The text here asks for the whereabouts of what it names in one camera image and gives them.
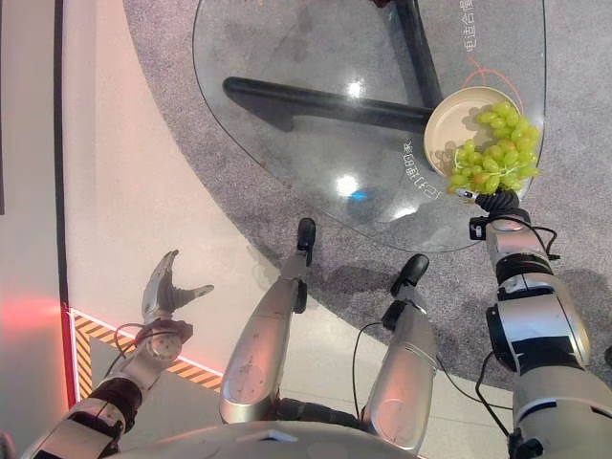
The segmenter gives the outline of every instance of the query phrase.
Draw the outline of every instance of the grape bunch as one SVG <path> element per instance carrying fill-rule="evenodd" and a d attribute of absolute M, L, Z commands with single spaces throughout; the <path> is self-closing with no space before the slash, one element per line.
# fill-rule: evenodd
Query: grape bunch
<path fill-rule="evenodd" d="M 498 188 L 519 191 L 522 180 L 535 177 L 539 130 L 507 101 L 479 113 L 476 120 L 493 129 L 496 143 L 479 151 L 474 140 L 466 141 L 453 153 L 454 168 L 448 179 L 448 192 L 466 188 L 475 193 L 492 194 Z"/>

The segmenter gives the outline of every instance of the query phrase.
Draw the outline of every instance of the yellow black hazard stripe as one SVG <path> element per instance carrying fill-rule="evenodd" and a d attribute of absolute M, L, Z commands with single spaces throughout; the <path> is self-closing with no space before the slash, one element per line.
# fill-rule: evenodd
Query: yellow black hazard stripe
<path fill-rule="evenodd" d="M 101 320 L 91 317 L 79 310 L 71 309 L 73 328 L 73 357 L 75 365 L 76 393 L 79 400 L 92 393 L 92 360 L 90 339 L 117 347 L 114 341 L 115 328 Z M 134 337 L 123 331 L 119 332 L 119 346 L 125 349 Z M 184 378 L 205 389 L 219 392 L 222 374 L 205 366 L 179 356 L 174 365 L 166 371 Z"/>

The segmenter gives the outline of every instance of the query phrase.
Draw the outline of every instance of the floor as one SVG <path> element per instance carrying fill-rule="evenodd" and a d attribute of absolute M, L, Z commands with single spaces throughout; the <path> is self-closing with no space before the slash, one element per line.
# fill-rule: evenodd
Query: floor
<path fill-rule="evenodd" d="M 210 295 L 177 314 L 195 326 L 185 355 L 222 371 L 243 324 L 278 271 L 215 203 L 175 143 L 142 73 L 121 1 L 67 0 L 65 8 L 71 305 L 113 325 L 138 321 L 150 272 L 164 253 L 179 249 L 175 283 L 215 285 Z M 293 231 L 287 229 L 288 245 Z M 309 297 L 306 313 L 293 322 L 282 394 L 352 411 L 350 357 L 356 334 Z M 377 339 L 361 341 L 362 404 L 383 353 Z M 471 390 L 472 382 L 457 380 Z M 485 410 L 460 395 L 443 374 L 434 385 L 422 453 L 439 459 L 505 456 L 504 438 Z M 511 403 L 507 391 L 486 391 L 492 402 Z M 158 392 L 152 400 L 163 396 Z M 501 416 L 509 426 L 510 417 Z M 189 417 L 192 428 L 202 426 L 196 414 Z M 156 429 L 164 435 L 160 418 Z M 141 432 L 129 445 L 151 437 Z"/>

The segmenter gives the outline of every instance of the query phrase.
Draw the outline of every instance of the black cable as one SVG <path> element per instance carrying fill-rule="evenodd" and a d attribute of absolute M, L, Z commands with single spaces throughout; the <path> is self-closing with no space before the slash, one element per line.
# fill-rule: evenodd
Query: black cable
<path fill-rule="evenodd" d="M 130 347 L 132 347 L 134 345 L 134 341 L 130 342 L 124 349 L 121 348 L 121 346 L 119 345 L 119 331 L 122 328 L 125 328 L 125 327 L 140 327 L 140 328 L 143 328 L 144 325 L 142 325 L 140 323 L 124 323 L 123 325 L 117 327 L 117 330 L 115 330 L 115 334 L 113 336 L 113 340 L 115 341 L 115 345 L 117 346 L 117 349 L 119 350 L 119 354 L 115 357 L 115 359 L 108 366 L 108 369 L 106 370 L 106 373 L 104 373 L 103 379 L 108 378 L 108 375 L 111 374 L 111 371 L 113 371 L 113 368 L 115 367 L 115 365 L 117 364 L 117 362 L 119 361 L 119 359 L 121 357 L 126 359 L 125 353 L 129 350 Z M 141 340 L 147 339 L 147 338 L 151 338 L 151 337 L 156 337 L 158 335 L 175 335 L 175 334 L 176 334 L 176 332 L 154 332 L 154 333 L 148 333 L 148 334 L 144 335 L 141 338 Z"/>
<path fill-rule="evenodd" d="M 448 373 L 447 369 L 444 367 L 444 364 L 442 363 L 442 359 L 440 359 L 440 356 L 436 356 L 436 360 L 438 361 L 438 363 L 440 363 L 440 368 L 442 368 L 442 371 L 444 371 L 444 374 L 447 375 L 447 378 L 450 381 L 450 383 L 455 386 L 455 389 L 457 389 L 463 395 L 468 397 L 470 400 L 474 400 L 475 402 L 482 404 L 481 400 L 478 400 L 477 398 L 472 397 L 468 392 L 466 392 L 465 390 L 463 390 L 461 387 L 457 385 L 457 383 L 450 377 L 450 374 Z M 493 408 L 508 409 L 510 411 L 513 410 L 509 406 L 502 406 L 501 404 L 489 404 L 489 406 L 492 406 Z"/>
<path fill-rule="evenodd" d="M 534 227 L 534 230 L 546 231 L 552 234 L 551 240 L 546 244 L 546 253 L 551 251 L 551 247 L 553 247 L 553 243 L 557 239 L 557 232 L 554 229 L 546 228 L 546 227 Z"/>
<path fill-rule="evenodd" d="M 357 405 L 357 389 L 355 388 L 355 357 L 357 355 L 357 347 L 360 344 L 360 338 L 361 338 L 361 334 L 365 331 L 365 329 L 367 329 L 368 327 L 371 327 L 372 325 L 382 325 L 382 322 L 372 322 L 372 323 L 368 323 L 367 325 L 364 325 L 363 327 L 361 327 L 359 334 L 357 335 L 357 339 L 355 339 L 355 349 L 353 349 L 353 365 L 352 365 L 352 378 L 353 378 L 353 402 L 355 402 L 355 412 L 357 413 L 357 419 L 360 421 L 361 420 L 361 415 L 360 415 L 360 408 Z"/>
<path fill-rule="evenodd" d="M 480 384 L 482 384 L 482 380 L 485 379 L 485 371 L 487 370 L 487 363 L 489 363 L 489 359 L 492 357 L 492 355 L 493 355 L 493 351 L 491 351 L 482 362 L 482 368 L 480 369 L 480 376 L 478 377 L 478 382 L 476 383 L 476 394 L 478 395 L 478 398 L 480 399 L 482 404 L 485 406 L 487 411 L 489 411 L 489 414 L 491 414 L 491 417 L 493 418 L 495 423 L 499 426 L 501 431 L 504 432 L 504 435 L 506 435 L 506 437 L 509 437 L 510 432 L 502 424 L 502 422 L 499 420 L 499 418 L 497 417 L 497 415 L 491 408 L 491 405 L 485 400 L 482 393 L 480 392 Z"/>
<path fill-rule="evenodd" d="M 125 351 L 123 351 L 123 349 L 121 349 L 121 346 L 119 346 L 119 331 L 125 327 L 143 328 L 144 325 L 140 323 L 134 323 L 134 322 L 124 323 L 123 325 L 120 325 L 119 327 L 117 327 L 117 329 L 115 330 L 115 334 L 113 335 L 113 340 L 115 341 L 115 345 L 117 346 L 117 349 L 119 349 L 120 357 L 123 357 L 124 359 L 125 359 Z"/>
<path fill-rule="evenodd" d="M 533 234 L 535 234 L 535 237 L 539 241 L 539 244 L 542 246 L 542 249 L 544 249 L 544 251 L 546 252 L 546 256 L 548 256 L 550 260 L 560 259 L 560 255 L 551 254 L 551 248 L 553 246 L 553 242 L 555 242 L 555 239 L 557 239 L 557 232 L 554 229 L 545 228 L 545 227 L 532 227 L 529 223 L 525 222 L 524 220 L 521 220 L 519 218 L 510 217 L 508 215 L 499 215 L 499 216 L 493 217 L 489 220 L 489 222 L 495 222 L 497 220 L 510 220 L 511 222 L 516 222 L 516 223 L 519 223 L 520 225 L 526 226 Z M 551 238 L 551 240 L 548 241 L 548 245 L 544 244 L 544 241 L 542 240 L 542 236 L 540 236 L 536 230 L 548 231 L 553 234 L 553 237 Z"/>

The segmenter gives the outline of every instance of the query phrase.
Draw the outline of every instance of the black rubber joint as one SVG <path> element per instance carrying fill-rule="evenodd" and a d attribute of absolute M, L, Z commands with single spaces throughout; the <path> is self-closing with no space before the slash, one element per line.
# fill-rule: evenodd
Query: black rubber joint
<path fill-rule="evenodd" d="M 497 194 L 479 194 L 476 197 L 476 204 L 486 212 L 492 212 L 494 210 L 518 208 L 520 203 L 515 192 L 502 191 Z"/>

